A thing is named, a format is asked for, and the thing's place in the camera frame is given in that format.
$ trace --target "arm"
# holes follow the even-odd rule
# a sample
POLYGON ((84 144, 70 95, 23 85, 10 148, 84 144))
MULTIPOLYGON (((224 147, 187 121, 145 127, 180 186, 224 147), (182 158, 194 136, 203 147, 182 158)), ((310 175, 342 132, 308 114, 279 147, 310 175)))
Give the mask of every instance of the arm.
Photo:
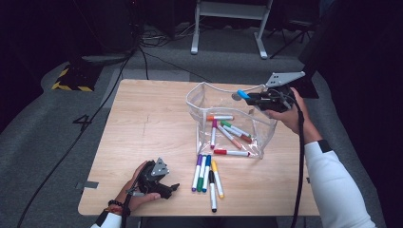
MULTIPOLYGON (((312 123, 302 98, 293 91, 304 114, 306 165, 323 227, 375 227, 355 181, 312 123)), ((268 110, 267 114, 298 133, 295 105, 283 113, 268 110)))
MULTIPOLYGON (((118 196, 115 198, 116 203, 110 203, 106 209, 101 213, 101 215, 95 221, 90 228, 120 228, 122 223, 122 206, 118 204, 123 204, 125 202, 126 190, 130 189, 133 185, 134 180, 140 174, 146 161, 143 162, 134 172, 133 177, 125 184, 118 196)), ((143 197, 132 197, 128 205, 130 211, 136 210, 143 203, 157 200, 161 197, 158 193, 149 193, 143 197)))

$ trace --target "wooden tabletop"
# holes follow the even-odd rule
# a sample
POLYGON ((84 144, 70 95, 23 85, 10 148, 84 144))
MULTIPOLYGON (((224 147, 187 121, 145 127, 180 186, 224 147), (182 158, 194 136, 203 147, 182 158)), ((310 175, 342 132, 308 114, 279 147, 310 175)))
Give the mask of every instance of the wooden tabletop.
MULTIPOLYGON (((297 194, 298 136, 282 123, 266 146, 262 160, 213 156, 219 168, 224 199, 212 213, 210 194, 193 193, 197 160, 196 122, 188 112, 186 94, 196 83, 122 80, 92 164, 79 212, 99 215, 144 161, 162 158, 170 173, 161 183, 180 183, 170 199, 158 199, 135 216, 292 216, 297 194)), ((214 84, 236 91, 250 85, 214 84)), ((299 214, 318 216, 304 174, 299 214)))

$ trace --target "marker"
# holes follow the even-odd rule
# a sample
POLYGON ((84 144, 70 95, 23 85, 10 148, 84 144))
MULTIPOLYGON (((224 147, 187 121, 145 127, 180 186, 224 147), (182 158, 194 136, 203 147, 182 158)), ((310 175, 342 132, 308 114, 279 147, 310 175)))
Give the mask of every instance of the marker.
POLYGON ((210 171, 211 165, 211 155, 207 155, 207 159, 205 160, 205 168, 204 168, 204 180, 202 184, 202 191, 207 192, 207 183, 208 183, 208 172, 210 171))
POLYGON ((196 187, 198 186, 199 174, 201 172, 201 166, 202 166, 202 154, 198 156, 198 161, 196 162, 196 171, 195 171, 195 178, 193 179, 192 184, 192 192, 196 192, 196 187))
POLYGON ((237 148, 242 149, 242 145, 232 137, 221 125, 218 125, 217 128, 224 134, 237 148))
POLYGON ((202 191, 202 184, 204 183, 203 178, 204 178, 205 160, 206 156, 203 155, 201 159, 201 172, 199 173, 198 186, 196 187, 196 190, 198 190, 198 192, 202 191))
POLYGON ((236 155, 236 156, 243 156, 243 157, 250 156, 250 153, 247 151, 232 151, 232 150, 217 149, 217 150, 214 150, 214 153, 221 154, 221 155, 236 155))
POLYGON ((243 131, 243 130, 241 130, 241 129, 235 127, 235 126, 233 126, 232 124, 230 124, 230 123, 227 122, 227 121, 221 121, 221 125, 227 125, 227 126, 231 127, 232 129, 238 131, 238 132, 241 133, 242 135, 245 135, 246 137, 252 138, 252 135, 251 135, 251 134, 249 134, 249 133, 247 133, 247 132, 245 132, 245 131, 243 131))
POLYGON ((214 149, 214 146, 216 146, 216 131, 217 131, 217 120, 213 120, 213 127, 211 128, 211 142, 210 142, 211 149, 214 149))
POLYGON ((213 120, 218 120, 218 121, 233 121, 234 116, 207 116, 207 121, 213 121, 213 120))
POLYGON ((224 125, 223 128, 224 128, 225 130, 229 131, 230 133, 232 133, 232 134, 234 134, 234 135, 240 137, 240 138, 243 139, 245 142, 247 142, 247 143, 252 143, 252 139, 251 139, 251 138, 249 138, 249 137, 247 137, 247 136, 245 136, 245 135, 242 135, 242 133, 240 133, 240 132, 238 132, 238 131, 232 129, 231 127, 228 127, 227 125, 224 125))
POLYGON ((210 199, 211 199, 211 211, 217 212, 217 201, 216 201, 216 189, 214 187, 214 173, 212 170, 208 173, 208 180, 210 181, 210 199))
POLYGON ((224 191, 222 190, 222 186, 221 186, 219 169, 217 168, 216 161, 214 161, 214 160, 211 161, 211 169, 214 172, 217 190, 219 190, 219 197, 220 197, 220 199, 222 199, 222 198, 224 198, 224 191))
POLYGON ((248 94, 246 94, 245 92, 243 92, 243 90, 238 90, 237 91, 238 95, 240 95, 240 97, 242 97, 242 99, 248 99, 250 98, 248 94))

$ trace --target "clear plastic bag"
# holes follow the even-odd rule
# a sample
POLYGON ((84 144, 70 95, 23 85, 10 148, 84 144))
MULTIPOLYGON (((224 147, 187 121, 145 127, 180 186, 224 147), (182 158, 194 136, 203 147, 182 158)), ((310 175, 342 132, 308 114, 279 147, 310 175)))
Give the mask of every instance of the clear plastic bag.
MULTIPOLYGON (((246 93, 262 92, 265 86, 258 85, 240 89, 246 93)), ((187 94, 186 103, 189 106, 190 115, 197 122, 197 154, 213 154, 214 149, 222 149, 247 152, 249 158, 263 159, 264 148, 273 138, 277 121, 269 119, 259 110, 248 105, 238 96, 237 91, 224 90, 208 83, 200 83, 187 94), (245 141, 239 136, 231 134, 234 140, 240 143, 240 146, 236 146, 217 129, 216 143, 212 149, 210 143, 213 125, 212 121, 207 120, 209 116, 232 116, 233 120, 226 122, 249 133, 251 135, 250 140, 245 141)))

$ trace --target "white sleeve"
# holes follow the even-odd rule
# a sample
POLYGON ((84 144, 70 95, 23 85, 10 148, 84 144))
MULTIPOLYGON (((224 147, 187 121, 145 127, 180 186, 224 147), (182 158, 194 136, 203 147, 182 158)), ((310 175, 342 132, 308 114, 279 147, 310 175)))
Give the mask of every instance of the white sleeve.
POLYGON ((326 141, 306 144, 305 158, 323 227, 375 227, 355 181, 326 141))
POLYGON ((122 217, 104 211, 90 228, 120 228, 122 217))

